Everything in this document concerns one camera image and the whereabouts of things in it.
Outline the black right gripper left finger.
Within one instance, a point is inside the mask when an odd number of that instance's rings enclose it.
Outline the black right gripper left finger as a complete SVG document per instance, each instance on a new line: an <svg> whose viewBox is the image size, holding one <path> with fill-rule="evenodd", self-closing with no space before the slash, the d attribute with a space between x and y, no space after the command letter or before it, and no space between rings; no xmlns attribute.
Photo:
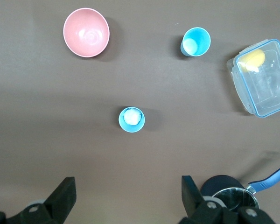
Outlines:
<svg viewBox="0 0 280 224"><path fill-rule="evenodd" d="M29 205L9 218L0 211L0 224L63 224L75 203L75 178L66 177L43 203Z"/></svg>

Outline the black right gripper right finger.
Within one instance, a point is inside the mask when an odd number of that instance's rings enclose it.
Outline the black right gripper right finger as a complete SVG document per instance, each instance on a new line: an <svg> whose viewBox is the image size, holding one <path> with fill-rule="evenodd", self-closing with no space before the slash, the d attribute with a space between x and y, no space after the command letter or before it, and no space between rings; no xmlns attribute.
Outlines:
<svg viewBox="0 0 280 224"><path fill-rule="evenodd" d="M187 217L182 224L273 224L259 208L257 183L243 187L235 178L217 175L199 189L190 175L182 176L182 202Z"/></svg>

